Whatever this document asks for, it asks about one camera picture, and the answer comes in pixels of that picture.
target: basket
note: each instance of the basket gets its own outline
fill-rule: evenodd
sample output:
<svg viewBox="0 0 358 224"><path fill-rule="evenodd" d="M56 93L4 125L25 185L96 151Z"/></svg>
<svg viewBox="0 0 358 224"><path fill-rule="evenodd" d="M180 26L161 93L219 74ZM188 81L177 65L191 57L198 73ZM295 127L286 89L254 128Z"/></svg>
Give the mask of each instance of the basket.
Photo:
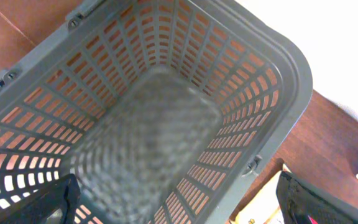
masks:
<svg viewBox="0 0 358 224"><path fill-rule="evenodd" d="M155 69L186 80L222 121L218 130L205 124L201 140L211 141L141 222L224 223L312 93L298 48L232 0L85 1L2 71L0 211L47 182L79 176L79 158L89 154L81 146ZM122 223L100 206L102 185L79 183L75 223Z"/></svg>

